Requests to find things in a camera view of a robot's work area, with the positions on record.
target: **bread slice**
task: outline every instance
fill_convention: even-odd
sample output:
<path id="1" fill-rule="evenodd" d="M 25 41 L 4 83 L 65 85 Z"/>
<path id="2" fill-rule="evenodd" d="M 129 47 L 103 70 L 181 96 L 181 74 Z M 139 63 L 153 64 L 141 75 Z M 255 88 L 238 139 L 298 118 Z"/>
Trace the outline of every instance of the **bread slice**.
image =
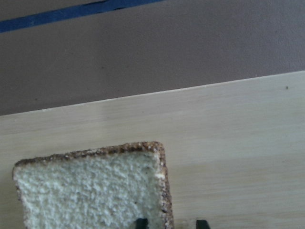
<path id="1" fill-rule="evenodd" d="M 164 147 L 139 142 L 17 162 L 27 229 L 173 229 Z"/>

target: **black object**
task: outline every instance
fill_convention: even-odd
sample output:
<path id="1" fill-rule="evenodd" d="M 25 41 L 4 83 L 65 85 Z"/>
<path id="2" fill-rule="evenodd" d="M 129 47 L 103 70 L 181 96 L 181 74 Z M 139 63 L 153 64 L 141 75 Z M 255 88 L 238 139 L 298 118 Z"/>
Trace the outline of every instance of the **black object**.
<path id="1" fill-rule="evenodd" d="M 196 229 L 211 229 L 206 220 L 197 220 Z"/>
<path id="2" fill-rule="evenodd" d="M 148 229 L 148 219 L 137 219 L 135 221 L 135 229 Z"/>

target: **blue stripe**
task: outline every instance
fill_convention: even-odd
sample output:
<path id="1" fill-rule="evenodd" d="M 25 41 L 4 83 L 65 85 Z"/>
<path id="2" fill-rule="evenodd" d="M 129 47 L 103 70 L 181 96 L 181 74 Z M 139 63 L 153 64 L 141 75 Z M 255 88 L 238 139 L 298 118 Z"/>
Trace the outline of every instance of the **blue stripe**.
<path id="1" fill-rule="evenodd" d="M 0 21 L 0 33 L 162 0 L 106 0 Z"/>

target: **wood grain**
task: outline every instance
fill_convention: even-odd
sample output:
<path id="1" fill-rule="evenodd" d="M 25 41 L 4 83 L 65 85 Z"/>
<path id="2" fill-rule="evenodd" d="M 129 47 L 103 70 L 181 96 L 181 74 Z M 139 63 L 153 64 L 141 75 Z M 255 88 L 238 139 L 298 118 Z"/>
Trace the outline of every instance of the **wood grain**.
<path id="1" fill-rule="evenodd" d="M 304 96 L 297 72 L 0 116 L 0 228 L 23 228 L 18 160 L 151 140 L 177 229 L 304 228 Z"/>

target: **wooden cutting board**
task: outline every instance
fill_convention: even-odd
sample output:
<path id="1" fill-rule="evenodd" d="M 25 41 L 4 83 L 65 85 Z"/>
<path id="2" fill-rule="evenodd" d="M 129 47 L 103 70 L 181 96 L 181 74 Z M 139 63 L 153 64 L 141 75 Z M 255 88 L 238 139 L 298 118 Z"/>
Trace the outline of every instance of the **wooden cutting board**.
<path id="1" fill-rule="evenodd" d="M 0 228 L 23 228 L 18 160 L 151 140 L 176 229 L 305 228 L 305 72 L 0 116 Z"/>

